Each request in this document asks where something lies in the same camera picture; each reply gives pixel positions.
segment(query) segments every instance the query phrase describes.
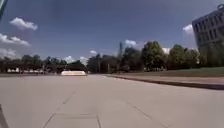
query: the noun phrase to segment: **tree line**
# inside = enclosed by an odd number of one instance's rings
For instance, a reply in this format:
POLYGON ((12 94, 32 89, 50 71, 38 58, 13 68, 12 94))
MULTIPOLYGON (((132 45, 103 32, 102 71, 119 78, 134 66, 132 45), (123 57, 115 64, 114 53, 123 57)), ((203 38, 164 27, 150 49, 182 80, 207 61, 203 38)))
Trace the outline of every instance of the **tree line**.
POLYGON ((141 50, 123 48, 120 43, 117 56, 92 56, 87 68, 92 73, 178 70, 201 67, 200 54, 195 49, 174 45, 169 54, 164 53, 159 42, 147 42, 141 50))
POLYGON ((8 73, 9 70, 16 69, 19 70, 18 73, 29 72, 30 70, 47 73, 60 73, 64 70, 87 71, 86 66, 79 60, 71 63, 67 63, 65 60, 56 57, 47 57, 42 60, 39 55, 24 55, 17 59, 0 58, 0 73, 8 73))
POLYGON ((205 66, 201 58, 197 50, 184 48, 178 44, 166 54, 157 41, 147 42, 141 50, 134 47, 124 48, 123 43, 120 43, 116 56, 97 54, 88 59, 86 66, 80 60, 67 63, 55 57, 42 60, 39 55, 24 55, 17 59, 0 58, 0 72, 6 73, 9 69, 19 69, 19 73, 29 70, 49 73, 60 73, 64 70, 82 70, 91 73, 178 70, 205 66))

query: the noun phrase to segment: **grass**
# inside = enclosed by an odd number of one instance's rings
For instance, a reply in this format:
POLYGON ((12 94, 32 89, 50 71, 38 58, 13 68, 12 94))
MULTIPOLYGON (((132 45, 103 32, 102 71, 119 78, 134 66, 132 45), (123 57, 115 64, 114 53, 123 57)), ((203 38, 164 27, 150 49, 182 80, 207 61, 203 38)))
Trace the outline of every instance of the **grass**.
POLYGON ((133 76, 224 77, 224 67, 171 70, 161 72, 125 73, 133 76))

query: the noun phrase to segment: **skyscraper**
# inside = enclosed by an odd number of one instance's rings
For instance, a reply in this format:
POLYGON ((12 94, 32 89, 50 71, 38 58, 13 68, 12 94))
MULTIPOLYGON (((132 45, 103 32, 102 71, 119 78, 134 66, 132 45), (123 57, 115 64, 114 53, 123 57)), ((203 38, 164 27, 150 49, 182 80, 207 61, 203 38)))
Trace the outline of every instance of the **skyscraper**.
POLYGON ((207 66, 224 65, 224 4, 192 22, 200 61, 207 66))

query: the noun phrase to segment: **road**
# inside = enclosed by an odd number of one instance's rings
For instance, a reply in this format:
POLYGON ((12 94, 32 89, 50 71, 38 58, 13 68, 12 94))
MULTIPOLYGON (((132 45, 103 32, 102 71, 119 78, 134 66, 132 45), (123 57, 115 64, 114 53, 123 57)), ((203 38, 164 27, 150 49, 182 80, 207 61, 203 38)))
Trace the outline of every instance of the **road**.
POLYGON ((223 99, 106 76, 0 78, 9 128, 223 128, 223 99))

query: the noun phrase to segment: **sky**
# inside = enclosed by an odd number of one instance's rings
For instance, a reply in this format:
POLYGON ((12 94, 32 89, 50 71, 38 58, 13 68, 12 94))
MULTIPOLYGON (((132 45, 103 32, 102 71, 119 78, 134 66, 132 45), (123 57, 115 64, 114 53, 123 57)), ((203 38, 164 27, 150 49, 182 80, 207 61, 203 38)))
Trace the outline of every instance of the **sky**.
POLYGON ((119 42, 141 49, 158 41, 197 48, 191 22, 223 0, 8 0, 0 56, 38 54, 83 60, 116 54, 119 42))

